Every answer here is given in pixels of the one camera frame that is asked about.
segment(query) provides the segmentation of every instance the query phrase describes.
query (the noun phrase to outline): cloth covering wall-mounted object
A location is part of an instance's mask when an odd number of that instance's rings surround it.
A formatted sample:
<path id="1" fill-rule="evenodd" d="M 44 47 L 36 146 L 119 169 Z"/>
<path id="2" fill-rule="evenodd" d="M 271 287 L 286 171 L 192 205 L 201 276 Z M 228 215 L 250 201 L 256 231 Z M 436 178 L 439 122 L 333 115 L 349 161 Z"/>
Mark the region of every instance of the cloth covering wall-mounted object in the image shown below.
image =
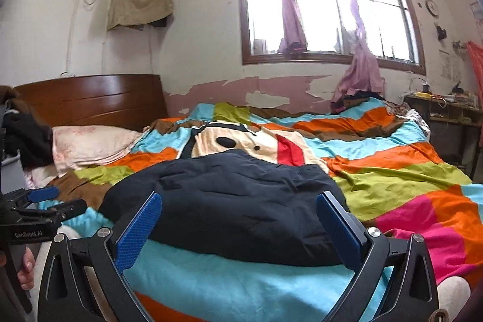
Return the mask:
<path id="1" fill-rule="evenodd" d="M 111 0 L 107 29 L 150 24 L 172 13 L 172 0 Z"/>

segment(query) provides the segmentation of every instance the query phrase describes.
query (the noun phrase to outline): yellow object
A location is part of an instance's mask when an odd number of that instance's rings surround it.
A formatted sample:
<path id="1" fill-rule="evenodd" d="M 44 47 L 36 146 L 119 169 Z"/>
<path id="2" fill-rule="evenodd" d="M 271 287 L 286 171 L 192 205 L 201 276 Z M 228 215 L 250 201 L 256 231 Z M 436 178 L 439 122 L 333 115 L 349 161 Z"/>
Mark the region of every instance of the yellow object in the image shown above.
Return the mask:
<path id="1" fill-rule="evenodd" d="M 430 99 L 431 98 L 431 93 L 416 92 L 414 95 L 415 96 L 418 96 L 418 97 L 425 98 L 425 99 Z"/>

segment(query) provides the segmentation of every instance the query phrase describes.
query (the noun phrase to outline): wooden window frame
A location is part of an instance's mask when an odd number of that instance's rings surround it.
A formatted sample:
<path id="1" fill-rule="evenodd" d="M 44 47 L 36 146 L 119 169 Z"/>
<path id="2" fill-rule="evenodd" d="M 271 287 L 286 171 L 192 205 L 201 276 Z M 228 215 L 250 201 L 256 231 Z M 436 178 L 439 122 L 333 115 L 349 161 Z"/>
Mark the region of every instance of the wooden window frame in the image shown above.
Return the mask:
<path id="1" fill-rule="evenodd" d="M 412 0 L 406 0 L 407 9 L 411 17 L 412 28 L 415 36 L 415 43 L 409 40 L 413 53 L 417 53 L 419 64 L 411 64 L 399 61 L 391 61 L 383 58 L 377 58 L 379 67 L 401 71 L 411 71 L 415 74 L 426 75 L 426 63 L 424 61 L 423 42 L 421 32 L 416 17 L 416 11 Z M 350 65 L 353 55 L 337 54 L 337 53 L 301 53 L 301 54 L 265 54 L 253 55 L 250 44 L 250 28 L 248 17 L 248 0 L 239 0 L 240 5 L 240 25 L 241 25 L 241 52 L 243 65 L 260 65 L 264 63 L 286 63 L 286 62 L 314 62 L 314 63 L 338 63 L 342 65 Z"/>

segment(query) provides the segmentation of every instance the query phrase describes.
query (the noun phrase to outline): pink floral pillow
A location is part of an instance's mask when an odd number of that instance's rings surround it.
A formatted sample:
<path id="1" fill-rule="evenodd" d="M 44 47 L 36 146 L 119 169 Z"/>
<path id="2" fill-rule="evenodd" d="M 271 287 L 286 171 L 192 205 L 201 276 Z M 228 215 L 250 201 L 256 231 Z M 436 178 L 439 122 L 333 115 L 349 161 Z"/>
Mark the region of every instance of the pink floral pillow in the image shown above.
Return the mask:
<path id="1" fill-rule="evenodd" d="M 60 176 L 68 168 L 112 163 L 127 155 L 143 135 L 113 126 L 58 126 L 52 130 L 52 153 Z"/>

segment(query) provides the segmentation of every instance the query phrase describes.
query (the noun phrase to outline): black oval nose print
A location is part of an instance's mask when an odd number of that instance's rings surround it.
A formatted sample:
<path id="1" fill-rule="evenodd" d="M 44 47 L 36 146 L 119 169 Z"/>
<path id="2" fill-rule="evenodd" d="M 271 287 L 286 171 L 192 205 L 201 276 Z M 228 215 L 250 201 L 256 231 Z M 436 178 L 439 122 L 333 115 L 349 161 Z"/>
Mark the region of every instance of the black oval nose print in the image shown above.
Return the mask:
<path id="1" fill-rule="evenodd" d="M 218 142 L 221 146 L 224 146 L 226 148 L 234 148 L 237 144 L 235 141 L 233 141 L 233 139 L 228 137 L 218 137 L 216 139 L 216 142 Z"/>

